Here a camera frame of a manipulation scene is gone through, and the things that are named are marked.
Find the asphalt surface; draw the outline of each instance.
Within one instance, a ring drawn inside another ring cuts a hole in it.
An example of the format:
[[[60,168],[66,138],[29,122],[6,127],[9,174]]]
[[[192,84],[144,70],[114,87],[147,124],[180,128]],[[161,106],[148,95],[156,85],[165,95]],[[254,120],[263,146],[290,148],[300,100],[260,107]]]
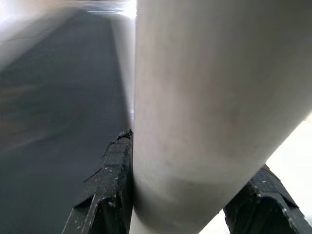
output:
[[[0,73],[0,233],[61,233],[128,126],[111,24],[76,12]]]

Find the dark gray floor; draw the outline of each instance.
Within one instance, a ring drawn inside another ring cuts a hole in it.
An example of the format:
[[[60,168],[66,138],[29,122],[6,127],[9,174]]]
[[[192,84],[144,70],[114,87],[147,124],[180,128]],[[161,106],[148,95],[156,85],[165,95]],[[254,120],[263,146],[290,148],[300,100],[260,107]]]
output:
[[[57,234],[129,126],[110,22],[77,12],[0,73],[0,234]]]

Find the metal pole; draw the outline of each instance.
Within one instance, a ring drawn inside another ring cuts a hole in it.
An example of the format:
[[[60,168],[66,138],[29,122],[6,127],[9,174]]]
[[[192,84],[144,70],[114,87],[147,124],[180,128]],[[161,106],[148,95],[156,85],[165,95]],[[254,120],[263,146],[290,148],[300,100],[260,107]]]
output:
[[[307,1],[139,0],[131,234],[196,234],[311,110]]]

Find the white pole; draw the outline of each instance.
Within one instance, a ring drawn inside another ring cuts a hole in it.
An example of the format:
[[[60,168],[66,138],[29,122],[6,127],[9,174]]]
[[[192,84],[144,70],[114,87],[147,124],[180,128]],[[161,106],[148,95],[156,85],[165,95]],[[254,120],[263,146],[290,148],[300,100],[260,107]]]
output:
[[[196,234],[311,110],[312,8],[137,6],[131,234]]]

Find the gray surface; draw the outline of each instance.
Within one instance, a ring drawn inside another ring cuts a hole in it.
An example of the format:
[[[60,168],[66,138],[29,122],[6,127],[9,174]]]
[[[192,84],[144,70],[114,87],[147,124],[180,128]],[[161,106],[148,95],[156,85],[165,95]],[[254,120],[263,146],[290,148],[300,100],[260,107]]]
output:
[[[60,233],[128,125],[110,22],[77,12],[0,73],[0,233]]]

